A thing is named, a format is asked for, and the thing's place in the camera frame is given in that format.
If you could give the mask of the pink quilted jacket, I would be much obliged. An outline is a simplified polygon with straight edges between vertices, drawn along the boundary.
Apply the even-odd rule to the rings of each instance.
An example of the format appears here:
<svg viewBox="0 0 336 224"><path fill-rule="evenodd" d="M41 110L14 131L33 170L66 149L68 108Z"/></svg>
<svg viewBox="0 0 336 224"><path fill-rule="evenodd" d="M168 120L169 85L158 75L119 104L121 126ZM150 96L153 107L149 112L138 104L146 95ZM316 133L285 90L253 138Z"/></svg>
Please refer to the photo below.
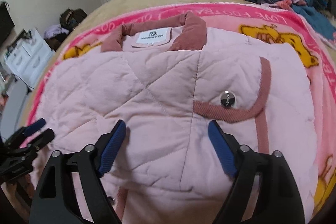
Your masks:
<svg viewBox="0 0 336 224"><path fill-rule="evenodd" d="M317 133L306 70L288 43L268 44L185 13L85 38L56 65L36 116L54 140L34 161L37 185L53 151L78 152L125 122L102 185L124 223L211 223L237 173L221 129L251 151L284 157L311 220Z"/></svg>

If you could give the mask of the purple clothes pile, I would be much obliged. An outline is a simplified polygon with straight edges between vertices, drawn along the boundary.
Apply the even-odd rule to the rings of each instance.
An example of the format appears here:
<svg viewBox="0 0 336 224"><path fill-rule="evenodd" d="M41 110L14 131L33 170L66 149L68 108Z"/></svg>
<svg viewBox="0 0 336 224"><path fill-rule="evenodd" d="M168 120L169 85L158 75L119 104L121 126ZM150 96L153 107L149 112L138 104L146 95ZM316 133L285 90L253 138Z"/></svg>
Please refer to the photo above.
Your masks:
<svg viewBox="0 0 336 224"><path fill-rule="evenodd" d="M68 35L69 33L70 32L68 30L66 30L65 28L62 28L62 26L60 24L54 24L44 31L43 36L44 36L45 39L52 39L55 36L58 36L58 35L61 35L61 34Z"/></svg>

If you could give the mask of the grey folding table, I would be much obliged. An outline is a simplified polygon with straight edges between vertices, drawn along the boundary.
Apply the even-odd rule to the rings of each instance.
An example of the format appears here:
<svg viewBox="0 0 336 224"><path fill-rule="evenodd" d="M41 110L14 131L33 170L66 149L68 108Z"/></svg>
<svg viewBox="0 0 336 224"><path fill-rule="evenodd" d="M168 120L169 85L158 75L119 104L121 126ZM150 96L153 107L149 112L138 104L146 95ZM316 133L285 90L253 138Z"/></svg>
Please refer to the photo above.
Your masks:
<svg viewBox="0 0 336 224"><path fill-rule="evenodd" d="M20 128L20 121L27 101L30 88L21 80L15 79L7 91L8 100L1 117L1 138L6 141Z"/></svg>

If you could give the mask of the white plastic drawer unit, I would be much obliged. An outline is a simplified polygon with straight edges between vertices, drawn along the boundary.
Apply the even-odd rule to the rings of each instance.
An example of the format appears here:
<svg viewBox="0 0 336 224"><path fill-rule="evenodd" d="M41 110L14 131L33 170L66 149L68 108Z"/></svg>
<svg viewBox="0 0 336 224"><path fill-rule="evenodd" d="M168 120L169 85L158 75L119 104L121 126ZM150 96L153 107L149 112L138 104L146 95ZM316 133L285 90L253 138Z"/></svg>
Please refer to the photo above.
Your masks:
<svg viewBox="0 0 336 224"><path fill-rule="evenodd" d="M23 30L15 46L4 54L4 65L27 86L35 88L55 51L36 28Z"/></svg>

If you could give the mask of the dark bag on floor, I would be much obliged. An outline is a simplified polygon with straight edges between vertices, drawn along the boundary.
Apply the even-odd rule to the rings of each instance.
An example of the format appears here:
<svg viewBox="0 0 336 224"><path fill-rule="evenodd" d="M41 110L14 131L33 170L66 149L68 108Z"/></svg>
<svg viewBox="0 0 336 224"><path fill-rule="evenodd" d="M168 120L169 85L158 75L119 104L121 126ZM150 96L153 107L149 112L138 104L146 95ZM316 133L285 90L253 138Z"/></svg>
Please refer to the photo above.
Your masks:
<svg viewBox="0 0 336 224"><path fill-rule="evenodd" d="M86 17L87 13L83 9L67 9L60 15L60 26L68 31L72 31L77 27Z"/></svg>

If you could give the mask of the pink cartoon bear blanket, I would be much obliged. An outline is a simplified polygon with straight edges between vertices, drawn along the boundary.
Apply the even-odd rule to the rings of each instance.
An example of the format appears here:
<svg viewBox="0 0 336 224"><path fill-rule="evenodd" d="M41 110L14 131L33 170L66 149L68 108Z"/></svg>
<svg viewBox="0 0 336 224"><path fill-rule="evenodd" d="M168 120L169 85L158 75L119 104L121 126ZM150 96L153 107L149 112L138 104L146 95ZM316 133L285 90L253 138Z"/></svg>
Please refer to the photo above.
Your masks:
<svg viewBox="0 0 336 224"><path fill-rule="evenodd" d="M79 57L98 45L98 39L109 35L121 24L145 23L192 12L209 27L259 39L268 44L288 43L297 52L310 82L314 104L314 126L317 133L318 182L314 211L326 206L335 187L335 52L328 51L326 39L315 32L306 19L290 11L260 5L230 2L180 3L113 14L104 5L90 14L58 50L38 83L24 114L26 124L37 119L38 108L50 75L63 60Z"/></svg>

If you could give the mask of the black wall television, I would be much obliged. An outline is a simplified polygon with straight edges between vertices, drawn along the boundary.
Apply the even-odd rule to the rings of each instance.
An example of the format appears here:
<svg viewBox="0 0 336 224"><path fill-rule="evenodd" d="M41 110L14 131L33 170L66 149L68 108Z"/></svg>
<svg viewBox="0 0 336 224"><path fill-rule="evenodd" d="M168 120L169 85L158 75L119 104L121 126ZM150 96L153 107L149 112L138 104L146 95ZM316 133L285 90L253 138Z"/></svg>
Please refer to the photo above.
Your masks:
<svg viewBox="0 0 336 224"><path fill-rule="evenodd" d="M8 3L1 2L0 5L0 44L2 45L9 37L15 24L9 13Z"/></svg>

